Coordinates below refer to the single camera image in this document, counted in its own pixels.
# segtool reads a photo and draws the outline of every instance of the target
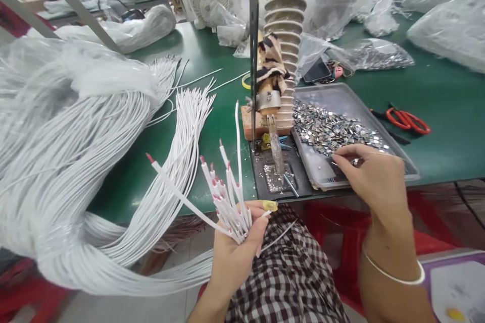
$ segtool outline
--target plastic tray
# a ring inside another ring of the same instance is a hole
[[[324,107],[337,114],[346,114],[351,118],[358,118],[362,124],[375,130],[389,146],[389,154],[399,156],[406,163],[406,182],[419,179],[419,172],[411,159],[404,153],[398,143],[386,131],[384,126],[372,115],[361,99],[344,83],[332,83],[310,87],[298,87],[294,97],[304,103]],[[303,143],[294,129],[292,130],[295,143],[300,152],[308,178],[315,189],[337,189],[349,186],[338,167],[332,166],[330,157],[315,151],[311,145]]]

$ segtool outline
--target plaid skirt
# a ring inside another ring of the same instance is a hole
[[[349,323],[327,256],[293,209],[271,214],[263,247],[249,278],[233,295],[226,322]]]

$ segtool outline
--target green workbench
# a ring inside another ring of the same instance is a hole
[[[393,131],[410,139],[404,151],[419,169],[421,178],[413,185],[442,183],[485,177],[485,129],[479,121],[485,115],[485,75],[472,73],[466,68],[416,48],[406,40],[406,31],[417,20],[399,18],[397,32],[383,39],[401,45],[414,58],[416,65],[401,70],[378,72],[358,71],[343,80],[363,102],[378,111],[384,111],[391,100],[424,120],[431,134],[413,138],[399,129]],[[362,26],[350,24],[337,45],[353,39],[367,38]],[[249,70],[249,59],[232,56],[234,49],[221,47],[217,35],[210,29],[196,30],[191,23],[178,24],[175,31],[158,42],[135,52],[132,57],[141,61],[159,58],[165,54],[181,55],[190,59],[182,77],[182,84],[219,68],[216,86]],[[190,87],[205,87],[211,77]],[[250,92],[234,81],[217,90],[214,109],[206,120],[199,146],[200,154],[214,162],[216,171],[223,172],[219,153],[222,138],[229,159],[236,165],[234,105],[237,99],[245,103]],[[169,102],[157,113],[170,110]],[[176,113],[168,119],[145,129],[127,154],[106,177],[103,186],[89,207],[89,211],[115,223],[130,221],[139,202],[155,177],[145,156],[149,152],[162,164],[168,155],[175,132]],[[254,176],[247,142],[241,125],[242,173],[245,199],[256,197]],[[198,169],[189,200],[203,212],[214,210],[207,183]],[[315,191],[313,197],[333,196],[335,192]],[[186,208],[182,213],[189,213]]]

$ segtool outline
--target bracelet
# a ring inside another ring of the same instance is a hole
[[[419,261],[417,261],[417,262],[418,262],[418,265],[419,265],[419,270],[421,271],[420,277],[418,277],[418,279],[416,279],[414,281],[406,281],[406,280],[401,280],[401,279],[395,278],[392,275],[389,275],[384,270],[382,270],[381,268],[379,268],[376,264],[374,264],[374,262],[367,255],[367,252],[365,252],[364,246],[362,246],[362,252],[364,253],[364,255],[367,258],[367,260],[369,260],[369,262],[371,263],[371,265],[373,267],[375,267],[381,274],[387,276],[389,279],[394,280],[394,281],[396,281],[398,283],[401,283],[401,284],[404,284],[404,285],[419,285],[419,284],[421,284],[424,281],[424,278],[426,277],[426,274],[424,273],[423,265],[421,265],[421,263]]]

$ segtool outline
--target pile of metal terminals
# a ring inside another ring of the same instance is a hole
[[[344,145],[361,143],[372,146],[380,152],[389,149],[385,141],[374,130],[362,125],[359,119],[327,111],[323,107],[295,100],[293,105],[295,130],[301,140],[325,156]]]

